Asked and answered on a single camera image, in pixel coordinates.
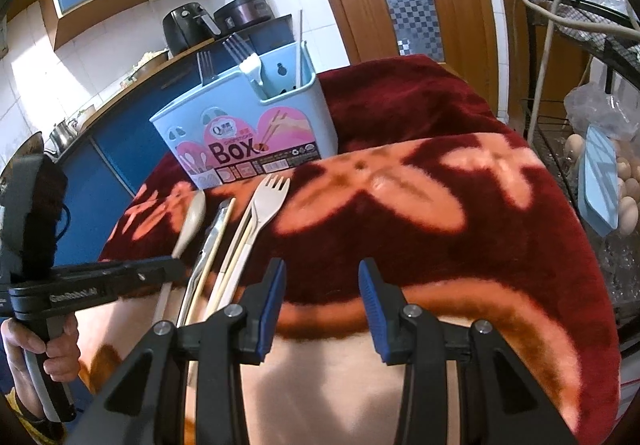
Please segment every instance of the chopstick box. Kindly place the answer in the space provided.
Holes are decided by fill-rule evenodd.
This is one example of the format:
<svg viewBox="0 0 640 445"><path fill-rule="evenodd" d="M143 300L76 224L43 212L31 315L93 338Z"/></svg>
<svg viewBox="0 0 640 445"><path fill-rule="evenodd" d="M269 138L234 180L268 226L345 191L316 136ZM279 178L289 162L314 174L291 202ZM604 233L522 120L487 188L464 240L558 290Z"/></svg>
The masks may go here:
<svg viewBox="0 0 640 445"><path fill-rule="evenodd" d="M151 117L198 188L337 154L338 136L305 42L302 52L300 89L292 43L260 56L263 93L236 66Z"/></svg>

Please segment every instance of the wooden countertop edge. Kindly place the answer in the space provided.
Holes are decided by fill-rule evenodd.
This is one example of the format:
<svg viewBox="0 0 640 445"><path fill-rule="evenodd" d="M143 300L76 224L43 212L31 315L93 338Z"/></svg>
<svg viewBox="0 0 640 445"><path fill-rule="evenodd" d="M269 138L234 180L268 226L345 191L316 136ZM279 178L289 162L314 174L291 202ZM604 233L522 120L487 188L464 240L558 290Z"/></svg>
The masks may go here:
<svg viewBox="0 0 640 445"><path fill-rule="evenodd" d="M143 79L135 81L132 85L127 86L122 91L120 91L116 96L109 99L109 101L106 104L102 105L102 107L100 107L100 109L96 111L95 114L92 115L90 118L88 118L87 121L82 125L82 132L74 139L71 145L68 148L66 148L65 152L63 152L62 155L60 155L60 157L58 158L58 162L59 163L64 162L64 160L66 160L66 158L68 158L69 155L71 155L71 153L74 152L74 150L79 146L79 144L82 141L84 141L88 136L91 135L92 128L95 127L95 125L99 122L99 120L108 111L112 110L121 100L125 99L126 96L129 93L131 93L135 88L140 86L143 82L146 82L147 80L151 79L151 77L157 75L159 72L168 68L174 62L178 62L179 60L191 55L196 51L201 50L205 46L208 46L209 44L212 44L214 42L215 42L214 39L209 39L209 40L206 40L205 42L201 42L200 44L198 44L197 46L194 46L193 48L189 48L188 50L183 51L182 53L178 53L178 55L169 59L167 62L162 63L160 66L158 66L158 68L156 68L153 72L146 75Z"/></svg>

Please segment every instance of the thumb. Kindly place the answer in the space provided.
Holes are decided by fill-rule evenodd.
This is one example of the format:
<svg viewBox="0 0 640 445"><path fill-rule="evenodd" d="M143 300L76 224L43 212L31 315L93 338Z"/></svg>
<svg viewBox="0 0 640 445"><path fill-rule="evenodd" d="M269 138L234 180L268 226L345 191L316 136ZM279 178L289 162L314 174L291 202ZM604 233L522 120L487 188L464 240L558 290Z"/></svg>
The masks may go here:
<svg viewBox="0 0 640 445"><path fill-rule="evenodd" d="M15 319L5 320L0 327L0 333L7 358L14 364L24 362L23 349L37 354L44 353L47 349L39 336Z"/></svg>

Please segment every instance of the person's finger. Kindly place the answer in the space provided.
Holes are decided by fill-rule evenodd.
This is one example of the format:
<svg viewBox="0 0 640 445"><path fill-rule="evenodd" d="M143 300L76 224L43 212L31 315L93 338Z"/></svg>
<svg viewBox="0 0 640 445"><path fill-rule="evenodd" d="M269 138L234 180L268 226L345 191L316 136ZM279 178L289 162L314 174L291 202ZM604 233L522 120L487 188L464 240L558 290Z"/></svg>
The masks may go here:
<svg viewBox="0 0 640 445"><path fill-rule="evenodd" d="M78 359L59 357L47 359L43 364L44 371L54 381L72 381L80 372Z"/></svg>
<svg viewBox="0 0 640 445"><path fill-rule="evenodd" d="M64 332L67 335L75 336L78 335L78 319L76 318L75 313L70 313L65 318Z"/></svg>
<svg viewBox="0 0 640 445"><path fill-rule="evenodd" d="M50 340L47 343L47 357L51 359L69 357L78 360L80 358L80 349L78 349L76 336L63 333L59 337Z"/></svg>
<svg viewBox="0 0 640 445"><path fill-rule="evenodd" d="M5 320L0 327L0 332L9 359L22 356L20 348L38 354L46 350L42 339L15 319Z"/></svg>

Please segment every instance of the yellow sleeve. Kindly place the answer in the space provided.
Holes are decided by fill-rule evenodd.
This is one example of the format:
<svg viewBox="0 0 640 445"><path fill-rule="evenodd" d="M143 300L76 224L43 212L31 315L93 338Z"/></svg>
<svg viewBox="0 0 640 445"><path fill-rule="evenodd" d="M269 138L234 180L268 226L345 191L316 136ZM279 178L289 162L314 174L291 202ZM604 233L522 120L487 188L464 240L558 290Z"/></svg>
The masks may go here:
<svg viewBox="0 0 640 445"><path fill-rule="evenodd" d="M39 432L37 429L31 425L27 420L23 417L20 408L18 407L18 403L15 400L15 389L12 389L11 392L6 396L7 401L9 402L9 406L17 413L18 418L20 419L20 423L24 426L27 432L31 435L31 437L35 440L39 445L62 445L65 440L65 437L60 441L53 440L47 436L44 436L43 433Z"/></svg>

